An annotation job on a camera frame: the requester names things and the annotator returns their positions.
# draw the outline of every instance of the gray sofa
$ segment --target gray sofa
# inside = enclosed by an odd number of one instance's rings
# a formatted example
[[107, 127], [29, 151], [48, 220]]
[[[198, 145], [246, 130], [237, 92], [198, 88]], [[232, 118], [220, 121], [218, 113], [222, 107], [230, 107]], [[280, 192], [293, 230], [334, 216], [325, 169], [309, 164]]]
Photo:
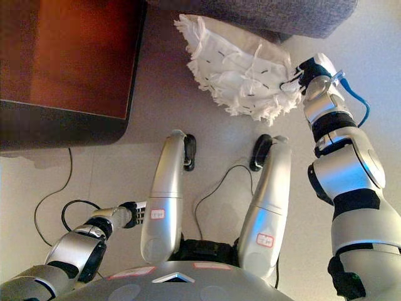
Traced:
[[147, 0], [160, 9], [200, 14], [258, 35], [267, 31], [326, 38], [351, 16], [358, 0]]

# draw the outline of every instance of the black wire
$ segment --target black wire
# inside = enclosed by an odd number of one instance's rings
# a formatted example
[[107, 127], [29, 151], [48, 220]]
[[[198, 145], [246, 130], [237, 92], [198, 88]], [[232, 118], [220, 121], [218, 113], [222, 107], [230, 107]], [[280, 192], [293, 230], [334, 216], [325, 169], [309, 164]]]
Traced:
[[278, 272], [278, 262], [280, 260], [280, 256], [277, 257], [277, 263], [276, 263], [276, 284], [274, 284], [274, 288], [278, 288], [278, 282], [279, 282], [279, 272]]
[[91, 205], [93, 207], [95, 207], [97, 210], [100, 209], [100, 207], [98, 205], [96, 205], [93, 202], [89, 202], [89, 201], [85, 201], [83, 199], [75, 199], [74, 201], [68, 202], [64, 205], [63, 210], [61, 212], [61, 221], [63, 222], [64, 227], [67, 229], [68, 232], [71, 231], [71, 228], [67, 225], [67, 222], [65, 221], [65, 211], [67, 210], [69, 205], [75, 204], [75, 203], [85, 203], [88, 205]]
[[48, 195], [45, 196], [43, 199], [41, 199], [40, 202], [36, 205], [35, 211], [34, 211], [34, 214], [33, 214], [33, 221], [34, 221], [34, 223], [35, 223], [36, 231], [38, 232], [40, 238], [41, 238], [41, 239], [44, 241], [44, 243], [46, 243], [48, 246], [51, 246], [51, 243], [49, 243], [49, 242], [44, 238], [44, 236], [42, 235], [42, 233], [40, 232], [39, 226], [38, 226], [38, 219], [37, 219], [37, 216], [36, 216], [36, 215], [37, 215], [37, 213], [38, 213], [38, 208], [39, 208], [39, 206], [41, 205], [41, 203], [43, 203], [43, 201], [44, 201], [45, 199], [47, 199], [48, 197], [50, 197], [50, 196], [52, 196], [52, 195], [54, 195], [54, 194], [56, 194], [56, 193], [59, 193], [60, 191], [64, 190], [64, 188], [67, 187], [68, 183], [70, 182], [71, 175], [73, 174], [73, 155], [72, 155], [72, 153], [71, 153], [71, 149], [70, 149], [70, 148], [68, 148], [68, 153], [69, 153], [69, 155], [70, 155], [70, 174], [68, 175], [67, 181], [65, 182], [65, 184], [64, 184], [64, 186], [63, 186], [62, 188], [60, 188], [59, 190], [57, 190], [57, 191], [55, 191], [55, 192], [53, 192], [53, 193], [48, 194]]
[[224, 180], [226, 179], [227, 175], [229, 174], [230, 171], [232, 171], [234, 168], [236, 167], [243, 167], [247, 170], [247, 172], [249, 173], [249, 178], [251, 179], [251, 194], [253, 196], [253, 180], [252, 180], [252, 174], [251, 171], [248, 169], [248, 167], [246, 167], [245, 165], [242, 164], [238, 164], [238, 165], [234, 165], [232, 167], [230, 167], [227, 171], [226, 174], [223, 176], [223, 178], [220, 180], [219, 185], [217, 185], [217, 187], [211, 192], [209, 193], [207, 196], [205, 196], [204, 198], [202, 198], [199, 203], [197, 203], [196, 207], [195, 207], [195, 222], [196, 222], [196, 226], [198, 227], [199, 230], [199, 234], [200, 234], [200, 240], [203, 240], [203, 234], [202, 234], [202, 230], [201, 230], [201, 226], [199, 225], [199, 221], [198, 221], [198, 217], [197, 217], [197, 210], [199, 205], [205, 200], [207, 199], [209, 196], [211, 196], [212, 194], [214, 194], [221, 186], [221, 184], [223, 184]]

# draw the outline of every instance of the brown wooden furniture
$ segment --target brown wooden furniture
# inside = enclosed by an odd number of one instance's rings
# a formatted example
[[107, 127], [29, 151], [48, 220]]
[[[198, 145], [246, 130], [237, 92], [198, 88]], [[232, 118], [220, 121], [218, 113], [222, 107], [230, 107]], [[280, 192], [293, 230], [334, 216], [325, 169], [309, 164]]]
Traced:
[[144, 1], [10, 0], [0, 10], [0, 150], [118, 140]]

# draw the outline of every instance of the floor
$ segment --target floor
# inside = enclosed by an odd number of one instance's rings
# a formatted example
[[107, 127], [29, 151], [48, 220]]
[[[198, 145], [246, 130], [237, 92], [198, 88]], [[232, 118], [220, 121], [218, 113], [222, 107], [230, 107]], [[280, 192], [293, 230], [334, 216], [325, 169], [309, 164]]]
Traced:
[[[387, 172], [386, 198], [401, 212], [398, 86], [401, 82], [401, 4], [397, 0], [360, 1], [355, 13], [329, 38], [293, 36], [283, 43], [293, 65], [320, 51], [346, 72], [354, 89], [372, 105], [365, 131]], [[313, 161], [313, 138], [302, 109], [279, 117], [272, 127], [249, 117], [230, 117], [202, 92], [185, 66], [185, 41], [173, 27], [177, 15], [150, 8], [145, 23], [133, 110], [127, 133], [116, 144], [73, 148], [73, 174], [67, 188], [48, 198], [39, 210], [39, 226], [54, 243], [65, 233], [60, 213], [72, 199], [102, 207], [147, 198], [164, 139], [173, 129], [196, 136], [195, 170], [184, 175], [185, 237], [198, 238], [193, 203], [205, 196], [227, 168], [247, 162], [262, 133], [286, 135], [293, 148], [288, 224], [281, 250], [279, 288], [295, 300], [342, 300], [326, 272], [331, 258], [333, 209], [317, 199], [306, 176]], [[349, 98], [359, 120], [362, 106]], [[1, 157], [0, 281], [44, 261], [48, 247], [33, 226], [33, 210], [46, 194], [61, 187], [69, 172], [66, 149], [37, 150]], [[233, 171], [220, 190], [199, 209], [208, 240], [232, 243], [239, 235], [251, 200], [245, 171]], [[77, 204], [67, 212], [71, 227], [86, 220], [91, 208]], [[142, 265], [140, 230], [120, 230], [108, 242], [100, 271], [109, 275]]]

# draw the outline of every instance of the sticker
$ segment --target sticker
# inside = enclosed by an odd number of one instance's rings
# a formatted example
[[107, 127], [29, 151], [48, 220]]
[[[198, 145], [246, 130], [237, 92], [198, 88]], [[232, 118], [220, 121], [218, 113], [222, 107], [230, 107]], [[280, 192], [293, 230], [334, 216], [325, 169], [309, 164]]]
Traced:
[[194, 262], [195, 268], [211, 268], [213, 270], [231, 270], [229, 265], [216, 262]]
[[125, 278], [125, 277], [131, 277], [131, 276], [144, 276], [147, 274], [152, 273], [156, 267], [142, 267], [142, 268], [131, 268], [129, 270], [125, 270], [122, 272], [119, 272], [113, 276], [108, 277], [108, 279], [116, 279], [116, 278]]
[[274, 237], [259, 233], [256, 238], [256, 243], [261, 246], [265, 246], [267, 248], [271, 248], [274, 244]]
[[153, 209], [150, 212], [150, 219], [164, 219], [165, 211], [164, 209]]

